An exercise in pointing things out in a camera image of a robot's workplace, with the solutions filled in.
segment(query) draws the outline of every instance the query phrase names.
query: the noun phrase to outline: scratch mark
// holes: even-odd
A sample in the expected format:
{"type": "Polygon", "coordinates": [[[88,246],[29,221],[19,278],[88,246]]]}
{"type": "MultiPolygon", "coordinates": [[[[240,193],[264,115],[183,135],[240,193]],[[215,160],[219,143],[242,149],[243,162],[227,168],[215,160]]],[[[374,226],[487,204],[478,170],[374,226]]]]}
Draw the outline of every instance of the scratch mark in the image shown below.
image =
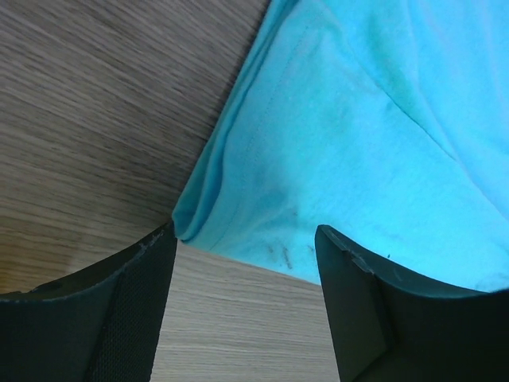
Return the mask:
{"type": "Polygon", "coordinates": [[[289,261],[288,248],[287,247],[283,247],[283,258],[285,259],[286,266],[288,267],[288,269],[293,269],[292,263],[289,261]]]}
{"type": "Polygon", "coordinates": [[[403,281],[402,277],[399,275],[398,271],[396,271],[394,269],[394,276],[396,276],[396,279],[398,279],[399,281],[403,281]]]}

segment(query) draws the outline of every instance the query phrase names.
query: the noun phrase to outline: wood grain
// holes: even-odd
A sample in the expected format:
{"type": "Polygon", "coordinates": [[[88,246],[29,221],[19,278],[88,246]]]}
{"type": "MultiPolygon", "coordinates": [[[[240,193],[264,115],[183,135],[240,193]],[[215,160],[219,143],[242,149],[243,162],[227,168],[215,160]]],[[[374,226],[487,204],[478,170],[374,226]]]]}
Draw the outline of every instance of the wood grain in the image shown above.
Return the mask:
{"type": "MultiPolygon", "coordinates": [[[[0,293],[170,218],[266,3],[0,2],[0,293]]],[[[180,251],[153,380],[336,379],[320,288],[180,251]]]]}

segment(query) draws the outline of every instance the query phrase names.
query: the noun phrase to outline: black plastic piece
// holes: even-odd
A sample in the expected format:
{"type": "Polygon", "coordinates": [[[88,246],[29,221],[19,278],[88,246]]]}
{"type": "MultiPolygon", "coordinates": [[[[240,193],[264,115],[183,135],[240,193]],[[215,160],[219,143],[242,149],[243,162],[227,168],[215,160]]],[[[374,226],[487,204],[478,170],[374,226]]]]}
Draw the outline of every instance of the black plastic piece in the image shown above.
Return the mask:
{"type": "Polygon", "coordinates": [[[509,380],[509,290],[427,278],[331,227],[315,241],[341,382],[509,380]]]}
{"type": "Polygon", "coordinates": [[[82,271],[0,295],[0,381],[148,382],[176,250],[167,224],[82,271]]]}

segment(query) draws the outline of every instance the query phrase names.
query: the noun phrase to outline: turquoise t-shirt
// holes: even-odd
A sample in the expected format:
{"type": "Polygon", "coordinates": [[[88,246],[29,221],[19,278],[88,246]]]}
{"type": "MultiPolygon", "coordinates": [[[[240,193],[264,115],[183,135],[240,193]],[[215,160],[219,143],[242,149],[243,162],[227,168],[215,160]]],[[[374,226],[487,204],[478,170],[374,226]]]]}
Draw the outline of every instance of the turquoise t-shirt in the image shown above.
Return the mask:
{"type": "Polygon", "coordinates": [[[319,283],[328,224],[509,287],[509,2],[273,0],[173,212],[205,251],[319,283]]]}

